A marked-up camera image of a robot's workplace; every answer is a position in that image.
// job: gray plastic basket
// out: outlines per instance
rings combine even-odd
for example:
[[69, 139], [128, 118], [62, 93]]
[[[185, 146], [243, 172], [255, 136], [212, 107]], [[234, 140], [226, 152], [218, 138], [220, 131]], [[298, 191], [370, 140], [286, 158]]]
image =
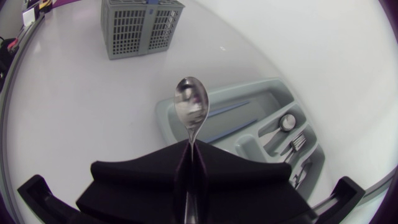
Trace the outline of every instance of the gray plastic basket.
[[101, 27], [109, 59], [169, 49], [183, 8], [177, 0], [102, 0]]

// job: spoon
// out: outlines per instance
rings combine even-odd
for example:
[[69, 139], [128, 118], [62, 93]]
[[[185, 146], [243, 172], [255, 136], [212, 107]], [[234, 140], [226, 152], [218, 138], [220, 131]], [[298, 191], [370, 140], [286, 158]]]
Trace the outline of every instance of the spoon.
[[279, 128], [278, 129], [260, 137], [260, 142], [261, 142], [262, 146], [265, 146], [266, 144], [268, 144], [271, 141], [271, 139], [279, 131], [289, 132], [292, 129], [294, 129], [295, 125], [296, 125], [296, 118], [293, 115], [291, 115], [291, 114], [284, 115], [279, 120]]
[[189, 135], [191, 150], [209, 113], [209, 98], [203, 84], [194, 77], [180, 81], [175, 89], [174, 107]]

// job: blue strip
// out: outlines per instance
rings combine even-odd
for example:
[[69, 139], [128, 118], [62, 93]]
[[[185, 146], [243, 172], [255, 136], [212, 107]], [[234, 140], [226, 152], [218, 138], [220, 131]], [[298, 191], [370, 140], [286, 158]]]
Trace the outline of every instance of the blue strip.
[[250, 101], [249, 101], [249, 100], [246, 100], [246, 101], [241, 102], [241, 103], [236, 103], [235, 105], [226, 106], [226, 107], [221, 108], [221, 109], [218, 109], [218, 110], [210, 111], [210, 112], [209, 112], [209, 115], [208, 115], [207, 117], [210, 118], [210, 117], [212, 117], [212, 116], [218, 115], [218, 114], [220, 114], [220, 113], [227, 112], [227, 111], [229, 111], [229, 110], [231, 110], [231, 109], [238, 108], [238, 107], [243, 106], [243, 105], [246, 105], [246, 104], [248, 104], [248, 103], [250, 103]]
[[227, 131], [225, 131], [225, 132], [223, 132], [223, 133], [221, 133], [221, 134], [217, 134], [217, 135], [214, 136], [214, 137], [208, 138], [208, 139], [204, 140], [204, 142], [205, 142], [205, 143], [210, 143], [210, 142], [213, 142], [213, 141], [215, 141], [215, 140], [218, 140], [218, 139], [220, 139], [220, 138], [222, 138], [222, 137], [225, 137], [225, 136], [227, 136], [227, 135], [229, 135], [229, 134], [231, 134], [231, 133], [234, 133], [235, 131], [237, 131], [237, 130], [239, 130], [239, 129], [242, 129], [242, 128], [246, 127], [246, 126], [249, 126], [250, 124], [252, 124], [252, 123], [254, 123], [254, 122], [256, 122], [256, 121], [257, 121], [257, 119], [253, 119], [253, 120], [251, 120], [251, 121], [248, 121], [248, 122], [246, 122], [246, 123], [244, 123], [244, 124], [239, 125], [238, 127], [229, 129], [229, 130], [227, 130]]

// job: yellow object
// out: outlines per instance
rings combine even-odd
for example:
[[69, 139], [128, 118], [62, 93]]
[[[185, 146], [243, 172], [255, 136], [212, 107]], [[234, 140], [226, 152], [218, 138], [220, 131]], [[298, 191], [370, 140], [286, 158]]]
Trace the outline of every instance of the yellow object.
[[52, 0], [43, 0], [43, 2], [39, 4], [39, 10], [41, 10], [43, 7], [49, 6], [51, 3]]

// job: cutlery tray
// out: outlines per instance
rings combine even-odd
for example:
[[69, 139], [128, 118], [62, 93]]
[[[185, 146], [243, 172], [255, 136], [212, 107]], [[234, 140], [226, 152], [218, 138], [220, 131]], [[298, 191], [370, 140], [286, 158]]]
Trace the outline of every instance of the cutlery tray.
[[[197, 137], [199, 140], [251, 161], [276, 163], [283, 162], [281, 155], [289, 153], [290, 143], [303, 132], [306, 143], [288, 160], [292, 166], [292, 184], [295, 176], [301, 173], [302, 165], [308, 162], [314, 152], [323, 155], [300, 105], [280, 79], [221, 87], [210, 90], [208, 97], [209, 117]], [[155, 112], [168, 145], [188, 138], [187, 131], [175, 112], [173, 98], [158, 102]], [[287, 113], [295, 116], [294, 129], [288, 133], [279, 131], [263, 146], [260, 137], [276, 130], [280, 118]], [[305, 179], [297, 186], [305, 199], [308, 199], [318, 180], [325, 157], [316, 156], [310, 160], [311, 167]]]

